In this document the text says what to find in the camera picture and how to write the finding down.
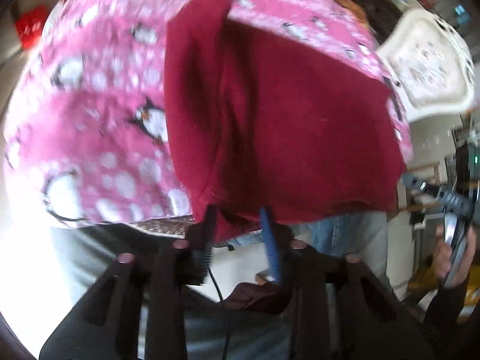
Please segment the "person's right hand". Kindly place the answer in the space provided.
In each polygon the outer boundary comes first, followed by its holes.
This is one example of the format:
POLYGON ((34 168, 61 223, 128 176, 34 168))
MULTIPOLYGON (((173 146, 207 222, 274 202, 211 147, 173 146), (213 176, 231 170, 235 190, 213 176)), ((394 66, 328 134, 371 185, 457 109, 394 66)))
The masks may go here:
MULTIPOLYGON (((444 242, 443 226, 439 225, 436 229, 436 247, 433 252, 433 270, 436 277, 442 281, 451 272, 452 248, 444 242)), ((450 287, 455 288, 464 283, 469 275, 470 267, 476 254, 477 234, 475 228, 470 227, 466 234, 466 247, 463 258, 460 261, 456 274, 451 280, 450 287)))

